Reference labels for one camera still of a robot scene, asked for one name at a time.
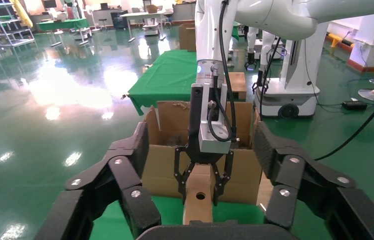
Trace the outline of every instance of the black cable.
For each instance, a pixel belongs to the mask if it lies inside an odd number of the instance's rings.
[[[220,142],[227,142],[227,141],[230,141],[232,139],[232,127],[231,127],[231,123],[229,122],[228,116],[227,116],[226,112],[223,110],[221,101],[219,99],[218,88],[216,87],[217,85],[218,85],[218,76],[214,76],[213,77],[213,91],[215,93],[215,102],[216,102],[216,105],[218,106],[218,108],[221,110],[222,115],[224,116],[225,121],[228,125],[228,137],[227,138],[221,138],[218,135],[216,135],[215,131],[213,130],[212,114],[213,114],[216,106],[212,106],[209,110],[209,113],[207,114],[207,126],[209,127],[210,133],[212,134],[212,136],[216,140],[218,140]]]
[[[279,42],[281,41],[281,38],[278,37],[278,41],[277,41],[277,44],[275,46],[275,49],[278,48],[278,45],[279,45]],[[265,84],[266,84],[266,79],[268,77],[268,73],[269,73],[269,70],[271,69],[271,64],[272,64],[272,60],[274,59],[275,57],[275,53],[276,51],[274,51],[272,53],[272,57],[271,59],[269,59],[269,62],[268,62],[268,68],[265,70],[265,73],[263,73],[263,84],[262,84],[262,91],[260,92],[260,104],[259,104],[259,116],[260,116],[260,121],[263,121],[263,116],[262,116],[262,102],[263,102],[263,94],[265,94],[267,88],[265,88]]]
[[[225,79],[227,82],[227,88],[228,88],[228,97],[229,97],[229,102],[231,105],[231,118],[232,118],[232,139],[237,138],[237,121],[235,119],[235,105],[234,105],[234,94],[232,93],[232,88],[231,88],[231,81],[229,79],[229,73],[228,73],[228,64],[227,60],[225,57],[225,49],[224,49],[224,40],[223,40],[223,19],[224,19],[224,13],[225,13],[225,8],[228,5],[228,0],[222,1],[222,9],[221,9],[221,14],[219,15],[219,46],[221,48],[221,57],[222,57],[222,66],[224,68],[224,74],[225,74]]]
[[[369,118],[362,124],[362,126],[360,126],[360,128],[349,138],[347,139],[343,144],[341,144],[338,148],[336,148],[335,150],[333,150],[332,152],[330,152],[329,154],[327,155],[324,155],[322,157],[318,157],[317,159],[315,159],[316,161],[319,161],[319,160],[322,160],[322,159],[325,159],[329,156],[332,156],[333,154],[335,154],[336,152],[340,151],[342,148],[344,148],[347,144],[349,144],[349,142],[351,142],[365,127],[366,125],[368,125],[372,119],[374,118],[374,112],[369,116]]]

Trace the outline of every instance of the small screw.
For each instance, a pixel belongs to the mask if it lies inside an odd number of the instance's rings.
[[[137,198],[140,195],[141,195],[141,192],[138,191],[138,190],[134,190],[134,191],[131,192],[131,197],[133,197],[133,198]]]
[[[290,158],[290,161],[292,161],[293,163],[298,163],[298,162],[300,162],[300,160],[298,160],[297,158],[295,158],[295,157],[292,157],[292,158]]]
[[[290,191],[286,190],[286,189],[281,189],[280,190],[280,194],[284,197],[288,197],[290,195]]]
[[[210,109],[216,107],[216,103],[215,103],[215,101],[210,101],[210,102],[208,102],[208,103],[207,103],[207,107],[210,108]]]
[[[76,186],[76,185],[79,185],[81,183],[81,179],[75,179],[75,180],[73,180],[72,182],[71,182],[71,185],[72,186]]]
[[[350,182],[350,180],[348,180],[347,178],[342,177],[342,176],[339,176],[337,178],[337,180],[340,181],[341,183],[344,183],[344,184],[348,184]]]

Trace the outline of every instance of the white wall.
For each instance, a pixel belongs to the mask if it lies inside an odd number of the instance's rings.
[[[374,67],[374,15],[363,17],[350,60],[364,67],[365,64]]]
[[[359,31],[363,17],[351,17],[331,21],[328,25],[328,32],[344,38],[348,32],[351,32],[344,39],[354,43],[354,36]]]

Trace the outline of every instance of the white robotic arm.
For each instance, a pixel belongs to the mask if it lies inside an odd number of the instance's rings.
[[[221,6],[226,9],[222,13],[223,25],[219,28]],[[192,88],[200,96],[191,94],[190,115],[200,114],[201,117],[200,121],[190,121],[190,129],[194,129],[194,132],[190,131],[190,142],[198,139],[199,151],[203,153],[227,154],[229,151],[229,141],[218,139],[229,136],[229,129],[224,124],[226,117],[221,114],[227,96],[224,75],[229,83],[223,57],[227,58],[234,21],[260,28],[283,39],[298,41],[312,36],[319,23],[370,14],[374,14],[373,0],[197,0],[195,25],[198,68],[197,80]],[[220,47],[221,41],[224,43],[223,49]],[[217,96],[220,97],[222,109],[210,107],[215,105],[214,89],[220,89],[217,90]],[[197,99],[193,98],[197,97],[201,104],[198,107],[193,106],[193,103],[197,104]],[[209,119],[209,108],[216,110],[218,114],[214,115],[219,117]]]
[[[320,23],[374,14],[374,0],[240,0],[235,21],[283,39],[310,37]]]

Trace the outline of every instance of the box flap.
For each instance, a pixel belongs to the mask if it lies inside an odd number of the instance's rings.
[[[227,116],[232,124],[231,105],[227,102]],[[250,127],[252,124],[253,103],[251,102],[235,102],[235,115],[237,120],[237,137],[240,143],[249,145]]]
[[[185,101],[158,101],[159,123],[162,131],[187,131],[190,103]]]
[[[150,111],[144,118],[143,122],[147,123],[149,144],[160,144],[159,124],[157,122],[156,109],[153,106],[151,106]]]

